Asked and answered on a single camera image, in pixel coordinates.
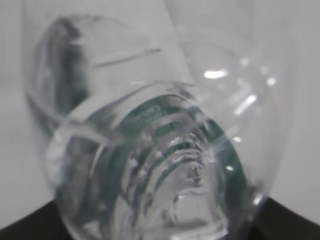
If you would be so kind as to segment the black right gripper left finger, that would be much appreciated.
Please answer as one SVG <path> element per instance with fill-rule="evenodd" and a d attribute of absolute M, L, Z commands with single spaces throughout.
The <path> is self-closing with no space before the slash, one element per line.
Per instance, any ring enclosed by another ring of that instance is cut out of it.
<path fill-rule="evenodd" d="M 53 201 L 0 230 L 2 240 L 72 240 Z"/>

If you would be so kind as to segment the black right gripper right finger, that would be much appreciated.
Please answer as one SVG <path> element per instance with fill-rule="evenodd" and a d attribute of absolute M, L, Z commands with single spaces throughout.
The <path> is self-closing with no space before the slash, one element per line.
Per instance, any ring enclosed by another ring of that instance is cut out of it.
<path fill-rule="evenodd" d="M 252 228 L 252 239 L 319 240 L 320 226 L 266 197 Z"/>

